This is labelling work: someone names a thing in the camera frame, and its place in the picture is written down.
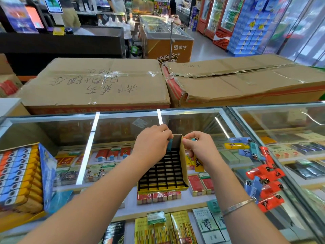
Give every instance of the red lighter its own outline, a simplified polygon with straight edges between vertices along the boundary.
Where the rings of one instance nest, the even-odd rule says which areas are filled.
[[[270,195],[280,191],[281,189],[283,189],[283,186],[279,181],[277,181],[277,180],[272,181],[262,188],[260,197],[262,199],[265,199],[265,198],[269,197]]]
[[[278,207],[282,203],[284,203],[284,199],[280,195],[274,194],[258,202],[257,205],[262,212],[266,213],[269,210]]]
[[[265,162],[270,168],[275,168],[274,166],[274,161],[270,155],[270,151],[268,150],[267,147],[261,146],[261,152],[265,156]]]
[[[283,176],[285,176],[285,173],[281,169],[276,168],[267,174],[259,176],[259,178],[261,183],[269,184],[271,181],[278,180]]]
[[[260,177],[271,171],[271,168],[267,164],[262,164],[256,168],[253,168],[246,172],[246,175],[249,179],[254,180],[254,176]]]

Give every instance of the metal pole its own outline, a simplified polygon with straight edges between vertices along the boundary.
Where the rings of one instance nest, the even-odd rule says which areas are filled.
[[[172,61],[172,49],[173,49],[173,24],[174,22],[172,22],[172,25],[170,26],[170,52],[169,52],[169,62]]]

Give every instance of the stacked blue boxes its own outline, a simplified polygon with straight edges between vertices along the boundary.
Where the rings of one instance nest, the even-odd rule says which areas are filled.
[[[198,25],[199,19],[199,10],[197,7],[192,7],[191,16],[189,18],[189,28],[194,32],[196,31],[196,27]]]
[[[254,55],[276,13],[278,0],[245,0],[227,50],[235,57]]]

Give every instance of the black plastic grid divider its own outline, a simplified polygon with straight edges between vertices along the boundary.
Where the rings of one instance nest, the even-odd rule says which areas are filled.
[[[186,187],[183,180],[179,148],[172,148],[141,177],[138,191],[170,190]]]

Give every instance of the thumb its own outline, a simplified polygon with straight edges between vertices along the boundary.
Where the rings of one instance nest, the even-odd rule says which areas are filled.
[[[193,150],[194,145],[195,145],[195,141],[192,141],[190,139],[183,139],[183,144],[184,144],[185,149]]]

